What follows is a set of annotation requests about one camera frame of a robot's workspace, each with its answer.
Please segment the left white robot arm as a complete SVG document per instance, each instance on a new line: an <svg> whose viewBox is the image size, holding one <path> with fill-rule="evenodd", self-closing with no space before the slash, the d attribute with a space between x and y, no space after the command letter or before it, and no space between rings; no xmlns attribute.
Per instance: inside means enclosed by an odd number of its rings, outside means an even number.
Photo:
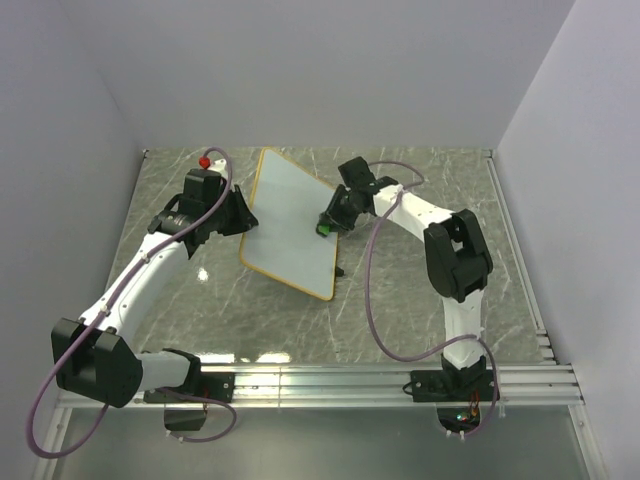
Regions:
<svg viewBox="0 0 640 480"><path fill-rule="evenodd" d="M257 226L229 164L190 170L181 193L153 217L138 251L109 289L79 319L61 319L51 333L57 386L121 408L142 391L167 388L180 402L202 390L201 361L165 348L135 353L133 337L167 282L214 234Z"/></svg>

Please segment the yellow framed whiteboard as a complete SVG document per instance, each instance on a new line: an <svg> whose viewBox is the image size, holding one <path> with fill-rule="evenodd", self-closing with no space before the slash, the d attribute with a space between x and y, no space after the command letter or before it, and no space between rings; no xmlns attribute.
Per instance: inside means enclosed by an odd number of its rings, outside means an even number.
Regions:
<svg viewBox="0 0 640 480"><path fill-rule="evenodd" d="M338 236L316 232L335 188L280 151L262 149L249 206L258 225L242 235L244 266L323 301L335 291Z"/></svg>

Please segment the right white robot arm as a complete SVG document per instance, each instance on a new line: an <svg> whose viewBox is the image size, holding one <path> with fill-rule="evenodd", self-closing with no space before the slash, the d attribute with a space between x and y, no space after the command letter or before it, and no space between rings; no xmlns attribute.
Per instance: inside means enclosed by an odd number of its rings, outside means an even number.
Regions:
<svg viewBox="0 0 640 480"><path fill-rule="evenodd" d="M448 397L461 400L477 385L471 369L489 357L481 339L481 306L493 260L477 216L468 209L455 212L438 207L415 195L410 189L424 183L425 178L416 168L406 163L402 166L417 175L418 180L403 185L389 176L378 178L362 157L340 165L342 183L319 215L316 233L326 237L352 231L362 214L377 218L366 247L368 265L364 273L365 314L374 340L385 355L400 362L416 362L441 352L443 365L451 367L441 376L442 389ZM370 263L377 235L386 221L423 242L428 279L442 299L446 340L423 354L395 354L376 331Z"/></svg>

